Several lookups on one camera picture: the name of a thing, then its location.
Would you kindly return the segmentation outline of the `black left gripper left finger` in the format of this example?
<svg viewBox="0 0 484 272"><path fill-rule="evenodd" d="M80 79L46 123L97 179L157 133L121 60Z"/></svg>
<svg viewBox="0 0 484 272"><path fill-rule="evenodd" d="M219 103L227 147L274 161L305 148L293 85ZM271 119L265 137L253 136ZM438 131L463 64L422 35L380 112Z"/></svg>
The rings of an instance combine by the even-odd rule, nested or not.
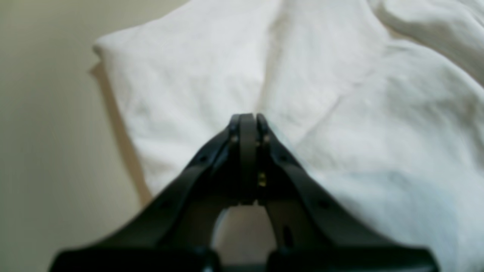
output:
<svg viewBox="0 0 484 272"><path fill-rule="evenodd" d="M237 136L240 115L208 141L180 175L121 230L83 249L63 251L51 272L219 272L218 255L199 246L173 246L169 239L189 205L210 188L209 174L223 148Z"/></svg>

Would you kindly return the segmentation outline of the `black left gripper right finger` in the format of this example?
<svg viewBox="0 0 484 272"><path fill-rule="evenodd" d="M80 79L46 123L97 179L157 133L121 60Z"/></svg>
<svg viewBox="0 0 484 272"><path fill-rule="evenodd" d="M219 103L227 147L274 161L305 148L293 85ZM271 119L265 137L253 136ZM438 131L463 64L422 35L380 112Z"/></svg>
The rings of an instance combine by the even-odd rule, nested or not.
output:
<svg viewBox="0 0 484 272"><path fill-rule="evenodd" d="M352 216L309 177L262 114L248 115L251 195L266 208L277 248L268 272L437 272L428 249L402 246Z"/></svg>

